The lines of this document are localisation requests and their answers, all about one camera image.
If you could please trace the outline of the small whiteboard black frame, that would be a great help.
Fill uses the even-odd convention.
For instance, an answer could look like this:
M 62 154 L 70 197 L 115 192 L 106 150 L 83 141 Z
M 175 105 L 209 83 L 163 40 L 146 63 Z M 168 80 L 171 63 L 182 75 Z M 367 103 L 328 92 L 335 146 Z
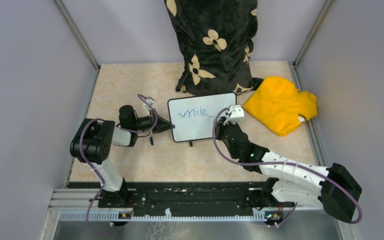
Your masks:
M 169 99 L 169 118 L 175 125 L 172 139 L 176 143 L 210 139 L 214 121 L 209 116 L 217 116 L 222 109 L 236 103 L 234 93 Z

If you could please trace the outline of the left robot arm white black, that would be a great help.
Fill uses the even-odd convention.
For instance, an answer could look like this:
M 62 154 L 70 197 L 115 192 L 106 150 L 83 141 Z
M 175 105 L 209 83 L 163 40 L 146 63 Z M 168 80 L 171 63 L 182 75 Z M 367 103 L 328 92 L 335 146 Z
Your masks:
M 118 207 L 129 203 L 125 179 L 118 174 L 110 160 L 111 146 L 134 147 L 141 132 L 162 133 L 175 125 L 158 113 L 148 111 L 148 116 L 138 117 L 131 105 L 119 109 L 119 124 L 111 120 L 86 118 L 70 143 L 70 154 L 81 163 L 88 164 L 103 186 L 101 196 Z

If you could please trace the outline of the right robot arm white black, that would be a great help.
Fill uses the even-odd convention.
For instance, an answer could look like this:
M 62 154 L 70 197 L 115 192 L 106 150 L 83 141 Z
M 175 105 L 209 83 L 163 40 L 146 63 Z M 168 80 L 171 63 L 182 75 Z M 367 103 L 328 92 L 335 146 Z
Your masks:
M 345 166 L 339 163 L 310 165 L 281 156 L 252 143 L 239 124 L 229 122 L 226 117 L 215 118 L 212 140 L 219 153 L 217 142 L 225 144 L 229 156 L 220 155 L 228 162 L 270 177 L 261 193 L 267 206 L 293 202 L 318 207 L 348 224 L 362 221 L 363 210 L 359 204 L 362 187 Z

